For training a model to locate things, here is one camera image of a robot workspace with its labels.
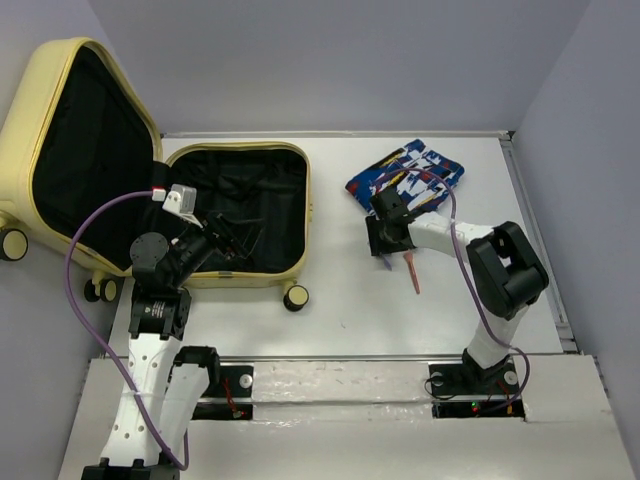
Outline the blue patterned cloth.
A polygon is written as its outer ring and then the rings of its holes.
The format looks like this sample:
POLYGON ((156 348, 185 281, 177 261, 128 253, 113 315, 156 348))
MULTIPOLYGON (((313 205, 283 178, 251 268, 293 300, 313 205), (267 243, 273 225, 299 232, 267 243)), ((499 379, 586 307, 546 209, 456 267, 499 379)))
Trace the blue patterned cloth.
POLYGON ((410 211, 435 211, 448 198, 448 190, 437 180, 409 169, 429 171, 450 188, 454 188, 465 173, 464 167, 415 139, 351 178, 345 189, 364 208, 373 214, 371 198, 380 191, 393 187, 410 211))

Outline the yellow hard-shell suitcase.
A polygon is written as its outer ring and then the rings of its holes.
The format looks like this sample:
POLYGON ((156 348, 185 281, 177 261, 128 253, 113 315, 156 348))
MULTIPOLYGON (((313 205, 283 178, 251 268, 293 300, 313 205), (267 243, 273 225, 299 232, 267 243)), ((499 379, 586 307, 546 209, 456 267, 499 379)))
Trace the yellow hard-shell suitcase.
POLYGON ((131 273, 138 236, 186 229, 146 196, 175 184, 194 188, 198 217, 244 247, 210 256, 190 286, 279 285, 288 310, 308 303, 298 281, 312 209, 302 149, 200 142, 165 154, 151 115, 98 41, 52 40, 33 52, 1 129, 3 260, 22 259, 38 241, 91 272, 88 301, 110 302, 116 279, 131 273))

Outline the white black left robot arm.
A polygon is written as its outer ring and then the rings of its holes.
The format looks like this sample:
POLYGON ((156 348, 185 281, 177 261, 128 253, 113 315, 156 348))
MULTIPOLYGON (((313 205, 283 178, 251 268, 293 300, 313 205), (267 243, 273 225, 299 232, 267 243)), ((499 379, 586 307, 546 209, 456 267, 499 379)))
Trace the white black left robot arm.
POLYGON ((131 298, 125 384, 100 461, 85 479, 177 479, 188 466, 187 429, 202 395, 221 383, 208 346, 183 345, 192 297, 184 284, 212 255, 249 256, 259 234, 211 213, 173 240, 149 232, 130 247, 131 298))

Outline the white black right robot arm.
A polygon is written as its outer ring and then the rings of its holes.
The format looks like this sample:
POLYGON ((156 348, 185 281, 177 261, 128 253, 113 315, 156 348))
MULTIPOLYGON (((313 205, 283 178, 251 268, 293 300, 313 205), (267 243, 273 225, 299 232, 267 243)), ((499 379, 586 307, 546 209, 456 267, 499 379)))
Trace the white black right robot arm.
POLYGON ((479 316, 479 324, 458 364, 434 369, 428 390, 438 400, 484 395, 500 380, 516 330, 549 277, 522 228, 457 222, 436 212, 409 211, 400 195, 385 190, 371 198, 366 218, 371 254, 381 256, 428 249, 453 257, 461 269, 479 316))

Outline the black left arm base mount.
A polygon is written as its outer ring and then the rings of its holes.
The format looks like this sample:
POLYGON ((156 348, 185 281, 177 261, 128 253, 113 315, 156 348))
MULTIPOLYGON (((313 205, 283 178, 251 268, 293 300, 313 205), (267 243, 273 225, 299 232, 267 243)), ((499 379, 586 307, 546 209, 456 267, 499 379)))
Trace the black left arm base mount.
POLYGON ((228 364, 221 367, 220 381, 211 384, 199 399, 194 421, 250 421, 253 419, 254 367, 228 364))

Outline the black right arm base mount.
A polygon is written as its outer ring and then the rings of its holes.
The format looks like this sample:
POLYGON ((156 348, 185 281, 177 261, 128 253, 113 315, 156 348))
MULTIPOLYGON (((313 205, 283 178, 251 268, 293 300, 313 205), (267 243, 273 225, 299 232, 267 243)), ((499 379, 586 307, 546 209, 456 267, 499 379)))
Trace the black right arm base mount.
POLYGON ((424 389, 432 399, 435 419, 525 418, 520 398, 514 398, 520 383, 512 362, 495 375, 477 380, 462 363, 429 366, 424 389))

